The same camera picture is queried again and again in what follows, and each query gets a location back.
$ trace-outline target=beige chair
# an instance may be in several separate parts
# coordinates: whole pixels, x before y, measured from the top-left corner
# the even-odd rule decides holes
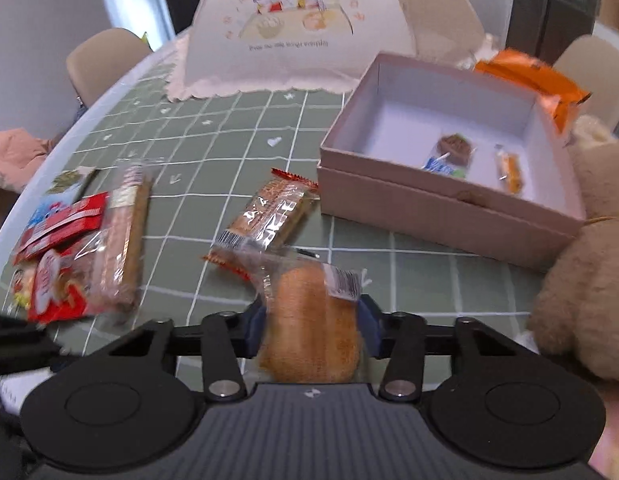
[[[418,57],[467,57],[485,40],[485,30],[469,0],[398,0],[416,40]]]
[[[69,79],[89,108],[149,54],[151,49],[141,38],[125,28],[110,28],[90,37],[67,56]]]
[[[619,122],[619,51],[601,38],[581,36],[554,68],[592,93],[585,113],[598,117],[613,131]]]

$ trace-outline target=metal screw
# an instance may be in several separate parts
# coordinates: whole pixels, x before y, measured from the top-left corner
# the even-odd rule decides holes
[[[235,381],[223,379],[211,383],[209,391],[217,397],[229,397],[237,394],[240,391],[240,386]]]
[[[406,397],[416,391],[416,385],[411,381],[397,379],[395,381],[389,381],[385,385],[385,391],[394,397]]]

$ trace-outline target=cardboard box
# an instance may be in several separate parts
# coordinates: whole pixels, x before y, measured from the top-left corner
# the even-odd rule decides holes
[[[422,170],[441,136],[476,149],[466,179]],[[519,155],[520,196],[496,144]],[[569,154],[536,94],[479,73],[379,54],[321,145],[326,214],[546,268],[585,219]]]

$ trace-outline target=plastic-wrapped bread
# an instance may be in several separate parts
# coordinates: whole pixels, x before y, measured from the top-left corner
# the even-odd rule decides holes
[[[268,264],[261,268],[267,267],[273,268]],[[356,326],[357,274],[286,258],[264,277],[260,291],[267,307],[260,366],[275,381],[340,383],[352,379],[361,348]]]
[[[140,161],[116,168],[112,191],[94,259],[90,291],[93,313],[117,308],[129,311],[136,299],[151,177]]]
[[[272,168],[272,178],[252,197],[244,211],[218,234],[204,259],[249,279],[235,251],[248,244],[260,251],[280,248],[317,196],[318,184]]]

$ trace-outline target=wafer stick snack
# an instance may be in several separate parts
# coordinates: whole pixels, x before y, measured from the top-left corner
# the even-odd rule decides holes
[[[143,233],[152,185],[150,165],[122,160],[94,258],[90,311],[129,312],[136,299]]]
[[[272,178],[254,194],[227,229],[218,234],[204,259],[248,280],[248,272],[235,251],[246,244],[259,251],[281,247],[317,196],[317,183],[272,168]]]

